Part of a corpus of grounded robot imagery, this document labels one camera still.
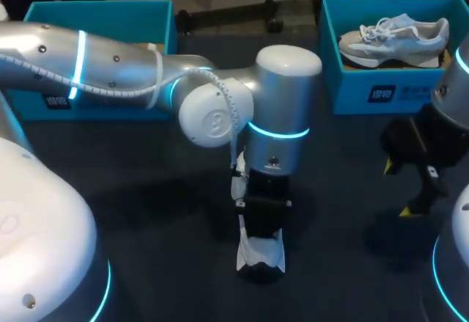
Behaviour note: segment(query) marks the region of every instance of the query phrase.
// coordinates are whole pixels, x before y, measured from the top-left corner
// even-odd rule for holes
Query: blue box
[[[430,99],[429,91],[444,69],[345,70],[337,39],[360,25],[407,13],[416,21],[446,18],[450,56],[469,33],[469,8],[464,0],[323,0],[320,17],[320,58],[334,114],[414,113]],[[386,102],[369,102],[376,89],[391,91]],[[415,91],[409,97],[408,92]]]
[[[165,54],[177,52],[177,31],[169,0],[37,2],[29,8],[24,20],[80,29],[126,43],[164,44]],[[83,106],[78,98],[70,100],[71,109],[48,109],[38,92],[7,90],[7,95],[23,121],[167,120],[169,117],[157,109]]]

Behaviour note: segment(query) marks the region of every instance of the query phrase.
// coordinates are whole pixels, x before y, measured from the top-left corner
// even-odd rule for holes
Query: gray sneaker
[[[375,68],[388,60],[414,67],[439,67],[439,56],[448,39],[449,22],[445,18],[421,23],[402,14],[342,35],[339,50],[343,57],[362,67]]]

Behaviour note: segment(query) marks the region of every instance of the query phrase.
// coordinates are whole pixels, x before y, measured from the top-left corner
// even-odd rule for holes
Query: dark tabletop
[[[312,48],[314,38],[187,37],[180,53],[244,67],[276,43]],[[411,167],[382,176],[378,137],[388,120],[334,117],[325,90],[318,91],[292,177],[287,274],[273,285],[235,273],[239,228],[228,148],[191,144],[175,121],[24,128],[40,159],[93,210],[125,303],[138,311],[132,321],[423,322],[420,271],[469,180],[468,163],[447,171],[451,196],[431,216],[399,220],[420,183]]]

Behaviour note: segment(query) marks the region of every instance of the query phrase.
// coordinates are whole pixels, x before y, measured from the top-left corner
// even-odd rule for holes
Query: silver robotic arm
[[[289,176],[309,131],[321,69],[315,54],[287,45],[262,49],[251,67],[217,70],[202,56],[161,55],[82,31],[0,25],[3,86],[64,96],[72,107],[90,99],[162,109],[178,118],[191,142],[231,144],[231,193],[240,220],[236,267],[252,279],[285,272],[281,231],[292,205]],[[92,214],[76,191],[34,157],[1,94],[0,113],[0,181],[7,184],[0,201],[8,199],[0,206],[0,235],[6,233],[0,241],[2,320],[95,322],[111,294],[111,268]],[[248,141],[238,154],[237,135],[246,125]],[[39,263],[33,271],[21,266],[34,260]],[[17,267],[30,274],[20,278]],[[51,277],[62,280],[54,285]]]
[[[409,201],[403,217],[428,214],[436,200],[448,194],[443,173],[469,150],[469,37],[452,58],[431,91],[431,103],[415,116],[391,122],[381,137],[389,155],[385,174],[396,174],[403,164],[413,164],[422,179],[422,190]],[[468,301],[469,186],[435,242],[421,287],[424,317],[429,322],[469,321]]]

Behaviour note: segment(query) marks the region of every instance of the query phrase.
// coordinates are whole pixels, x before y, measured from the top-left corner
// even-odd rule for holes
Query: cable
[[[239,128],[239,117],[237,113],[236,104],[233,101],[233,97],[229,93],[229,89],[226,87],[225,83],[214,73],[209,70],[199,69],[197,67],[189,68],[184,70],[170,78],[166,78],[162,80],[163,76],[163,65],[161,63],[161,53],[158,50],[154,50],[155,55],[157,57],[156,64],[157,64],[157,76],[156,76],[156,84],[150,87],[145,87],[143,89],[138,89],[135,91],[120,91],[115,89],[103,89],[100,87],[94,87],[88,84],[76,83],[69,78],[65,78],[64,76],[60,76],[59,74],[52,73],[46,69],[42,69],[36,65],[24,62],[22,60],[13,58],[11,56],[7,56],[5,54],[0,54],[0,59],[3,59],[6,62],[13,63],[14,65],[18,65],[24,69],[30,70],[34,74],[39,76],[48,78],[50,80],[54,80],[60,84],[63,84],[68,87],[76,87],[81,91],[85,91],[88,93],[92,93],[93,95],[101,95],[105,97],[113,97],[113,98],[137,98],[143,95],[147,95],[152,93],[152,99],[149,102],[147,109],[152,108],[156,100],[158,99],[159,91],[162,86],[166,86],[179,78],[195,75],[207,78],[210,80],[223,94],[226,104],[229,108],[229,115],[232,121],[232,138],[230,140],[230,156],[231,156],[231,167],[235,167],[237,163],[237,156],[236,156],[236,149],[237,149],[237,134]]]
[[[152,99],[150,100],[150,102],[148,103],[148,106],[146,107],[146,109],[152,109],[155,106],[156,100],[158,99],[158,96],[160,94],[161,86],[163,86],[161,85],[161,82],[162,82],[161,80],[163,79],[163,57],[161,56],[161,53],[158,52],[158,48],[156,47],[155,44],[149,43],[148,49],[153,51],[156,56],[156,84],[153,90]]]

